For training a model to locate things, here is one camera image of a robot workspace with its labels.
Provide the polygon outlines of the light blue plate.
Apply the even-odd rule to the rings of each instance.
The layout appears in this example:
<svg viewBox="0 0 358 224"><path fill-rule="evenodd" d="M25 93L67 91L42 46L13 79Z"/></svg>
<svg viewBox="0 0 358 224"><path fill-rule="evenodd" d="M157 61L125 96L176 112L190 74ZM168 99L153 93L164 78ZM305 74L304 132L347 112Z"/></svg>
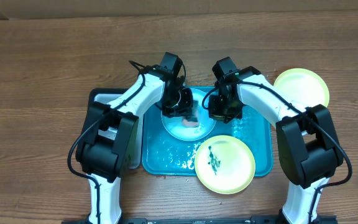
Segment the light blue plate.
<svg viewBox="0 0 358 224"><path fill-rule="evenodd" d="M162 124L169 134L182 141L195 141L207 136L213 130L216 120L211 119L208 110L204 109L201 105L204 97L210 90L210 87L205 86L194 86L191 88L193 105L198 106L198 121L200 123L198 127L184 127L182 125L184 117L168 118L161 115Z"/></svg>

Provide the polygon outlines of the pink green sponge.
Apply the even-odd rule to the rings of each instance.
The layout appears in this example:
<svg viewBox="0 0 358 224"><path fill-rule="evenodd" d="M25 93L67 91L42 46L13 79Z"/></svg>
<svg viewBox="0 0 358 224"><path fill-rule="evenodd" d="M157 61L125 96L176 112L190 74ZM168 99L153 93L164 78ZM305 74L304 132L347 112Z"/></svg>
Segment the pink green sponge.
<svg viewBox="0 0 358 224"><path fill-rule="evenodd" d="M185 116L182 119L182 125L186 128L195 128L199 126L198 121L198 106L194 105L191 109L191 114L188 116Z"/></svg>

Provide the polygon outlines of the yellow plate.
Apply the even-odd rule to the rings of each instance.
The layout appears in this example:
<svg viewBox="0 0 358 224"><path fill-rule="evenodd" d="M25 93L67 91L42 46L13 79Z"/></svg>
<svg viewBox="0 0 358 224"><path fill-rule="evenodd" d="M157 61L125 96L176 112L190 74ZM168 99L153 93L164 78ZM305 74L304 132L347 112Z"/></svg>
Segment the yellow plate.
<svg viewBox="0 0 358 224"><path fill-rule="evenodd" d="M273 86L308 106L329 104L329 90L325 81L305 68L291 68L282 72Z"/></svg>
<svg viewBox="0 0 358 224"><path fill-rule="evenodd" d="M195 172L207 189L218 194L236 194L252 182L255 159L249 147L239 139L214 136L198 148Z"/></svg>

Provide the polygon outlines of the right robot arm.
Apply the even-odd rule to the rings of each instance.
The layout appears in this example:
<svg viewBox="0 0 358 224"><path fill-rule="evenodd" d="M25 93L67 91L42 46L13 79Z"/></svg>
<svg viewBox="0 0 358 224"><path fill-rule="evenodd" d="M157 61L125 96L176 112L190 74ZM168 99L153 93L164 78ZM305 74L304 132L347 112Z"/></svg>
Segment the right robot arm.
<svg viewBox="0 0 358 224"><path fill-rule="evenodd" d="M242 116L244 106L260 113L276 130L280 166L290 181L287 200L274 223L337 223L335 216L316 213L323 189L345 184L330 183L336 168L350 163L339 144L327 107L307 106L275 89L256 68L238 69L230 57L212 68L217 79L203 108L209 117L224 123Z"/></svg>

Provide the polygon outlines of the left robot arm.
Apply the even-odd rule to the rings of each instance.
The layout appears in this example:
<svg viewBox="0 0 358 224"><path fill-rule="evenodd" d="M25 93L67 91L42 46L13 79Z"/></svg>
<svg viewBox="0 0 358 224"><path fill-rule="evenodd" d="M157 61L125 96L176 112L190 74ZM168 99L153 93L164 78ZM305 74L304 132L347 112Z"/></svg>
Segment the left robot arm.
<svg viewBox="0 0 358 224"><path fill-rule="evenodd" d="M88 179L91 189L91 211L83 223L119 223L121 179L135 157L139 121L151 106L160 103L168 118L193 114L191 90L179 76L185 68L179 56L167 52L158 65L131 65L137 81L107 104L89 104L81 134L68 153L70 172Z"/></svg>

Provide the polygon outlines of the teal plastic tray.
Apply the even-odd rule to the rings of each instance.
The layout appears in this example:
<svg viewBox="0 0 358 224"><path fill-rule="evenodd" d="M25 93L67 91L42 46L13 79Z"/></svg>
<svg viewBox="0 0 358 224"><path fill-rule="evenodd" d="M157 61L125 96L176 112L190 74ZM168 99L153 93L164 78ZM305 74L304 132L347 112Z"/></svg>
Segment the teal plastic tray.
<svg viewBox="0 0 358 224"><path fill-rule="evenodd" d="M244 142L255 159L255 176L267 175L273 167L270 123L249 106L242 109L242 118L225 124L217 121L214 128L194 141L183 141L171 135L163 125L165 117L156 105L144 114L142 165L153 175L196 175L195 155L201 143L218 135L235 137Z"/></svg>

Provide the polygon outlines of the black metal sponge tray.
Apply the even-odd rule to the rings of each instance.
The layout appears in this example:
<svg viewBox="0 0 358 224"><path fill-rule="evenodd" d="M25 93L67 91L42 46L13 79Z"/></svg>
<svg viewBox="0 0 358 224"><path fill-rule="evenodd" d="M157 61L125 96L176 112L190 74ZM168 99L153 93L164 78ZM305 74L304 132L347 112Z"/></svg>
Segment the black metal sponge tray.
<svg viewBox="0 0 358 224"><path fill-rule="evenodd" d="M127 88L95 88L89 93L88 106L91 106L94 101L108 104L119 98L122 94L127 91ZM137 169L141 163L142 157L142 132L143 132L143 117L139 118L139 125L136 136L135 152L130 169Z"/></svg>

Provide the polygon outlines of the yellow plate front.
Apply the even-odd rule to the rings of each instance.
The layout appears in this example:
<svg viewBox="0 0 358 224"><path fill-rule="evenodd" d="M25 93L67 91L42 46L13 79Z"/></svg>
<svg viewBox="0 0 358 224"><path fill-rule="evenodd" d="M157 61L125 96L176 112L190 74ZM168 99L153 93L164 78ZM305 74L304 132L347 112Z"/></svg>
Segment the yellow plate front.
<svg viewBox="0 0 358 224"><path fill-rule="evenodd" d="M214 136L198 148L195 172L207 189L218 194L236 194L252 182L255 159L249 147L239 139Z"/></svg>

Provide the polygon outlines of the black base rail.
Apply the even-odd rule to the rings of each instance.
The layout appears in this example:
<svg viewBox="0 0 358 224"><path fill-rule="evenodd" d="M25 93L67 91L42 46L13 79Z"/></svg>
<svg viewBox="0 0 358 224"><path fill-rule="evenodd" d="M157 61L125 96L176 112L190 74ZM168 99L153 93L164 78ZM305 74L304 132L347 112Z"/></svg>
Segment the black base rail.
<svg viewBox="0 0 358 224"><path fill-rule="evenodd" d="M88 220L62 221L62 224L89 224ZM276 224L285 223L279 215L254 215L250 218L213 218L213 219L165 219L147 220L146 218L121 218L118 224ZM320 216L317 224L338 224L336 216Z"/></svg>

